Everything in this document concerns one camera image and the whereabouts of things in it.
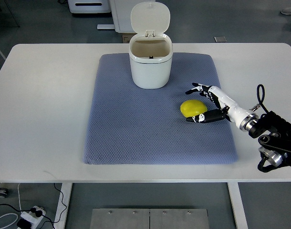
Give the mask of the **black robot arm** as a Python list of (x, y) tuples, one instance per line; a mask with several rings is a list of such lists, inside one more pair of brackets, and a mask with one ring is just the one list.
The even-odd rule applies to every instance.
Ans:
[(242, 122), (242, 130), (249, 136), (256, 138), (260, 144), (261, 161), (258, 170), (268, 173), (278, 168), (291, 167), (291, 123), (268, 111), (264, 106), (265, 88), (262, 84), (257, 86), (258, 104), (251, 110), (256, 111), (262, 107), (264, 114), (258, 117), (250, 114)]

